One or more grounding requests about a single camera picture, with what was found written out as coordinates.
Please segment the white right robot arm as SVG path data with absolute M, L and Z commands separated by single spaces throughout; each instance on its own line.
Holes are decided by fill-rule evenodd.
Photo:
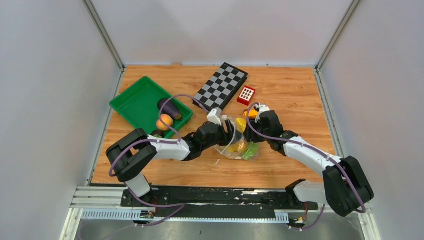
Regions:
M 322 183 L 299 179 L 290 184 L 285 195 L 290 208 L 298 209 L 305 202 L 312 202 L 329 205 L 341 217 L 353 212 L 366 213 L 365 204 L 374 198 L 374 192 L 356 158 L 332 155 L 285 130 L 273 110 L 261 112 L 255 119 L 248 118 L 246 124 L 246 136 L 268 142 L 275 152 L 297 160 L 322 177 Z

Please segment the green fake leaf vegetable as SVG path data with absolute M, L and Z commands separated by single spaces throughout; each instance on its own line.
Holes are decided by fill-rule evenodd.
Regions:
M 258 143 L 249 142 L 246 150 L 242 154 L 242 158 L 247 161 L 254 161 L 260 154 Z

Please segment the brown fake potato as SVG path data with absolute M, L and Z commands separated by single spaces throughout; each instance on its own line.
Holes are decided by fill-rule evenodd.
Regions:
M 240 140 L 238 140 L 237 142 L 234 142 L 233 144 L 231 144 L 226 150 L 229 153 L 244 153 L 246 151 L 246 149 L 248 148 L 249 143 L 244 139 L 241 138 Z

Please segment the dark purple fake eggplant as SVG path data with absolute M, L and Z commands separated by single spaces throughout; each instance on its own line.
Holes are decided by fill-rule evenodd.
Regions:
M 174 120 L 181 120 L 182 114 L 176 105 L 170 100 L 166 103 L 168 99 L 162 98 L 157 102 L 157 108 L 160 110 L 162 108 L 162 113 L 170 116 Z

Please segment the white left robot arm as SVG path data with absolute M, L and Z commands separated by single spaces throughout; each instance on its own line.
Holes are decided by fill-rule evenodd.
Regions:
M 233 144 L 240 136 L 230 120 L 219 124 L 207 121 L 181 139 L 154 137 L 138 128 L 106 150 L 111 164 L 109 174 L 134 193 L 135 202 L 146 207 L 152 203 L 153 193 L 142 171 L 152 160 L 192 161 L 211 147 Z

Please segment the pink fake peach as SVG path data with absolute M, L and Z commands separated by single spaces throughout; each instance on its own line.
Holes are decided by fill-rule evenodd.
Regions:
M 169 131 L 170 127 L 172 127 L 174 124 L 174 119 L 167 115 L 167 114 L 161 114 L 159 119 L 156 121 L 156 128 L 161 131 Z

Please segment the yellow fake banana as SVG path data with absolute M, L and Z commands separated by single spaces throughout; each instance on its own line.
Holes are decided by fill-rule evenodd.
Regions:
M 235 127 L 238 132 L 243 134 L 247 128 L 247 120 L 242 117 L 237 117 L 235 119 Z

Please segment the clear zip top bag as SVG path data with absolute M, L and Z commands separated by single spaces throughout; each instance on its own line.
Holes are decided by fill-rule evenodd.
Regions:
M 228 142 L 224 145 L 215 145 L 214 149 L 228 159 L 255 161 L 260 155 L 260 146 L 258 143 L 248 141 L 244 136 L 248 126 L 246 119 L 223 115 L 220 121 L 224 133 L 228 135 Z

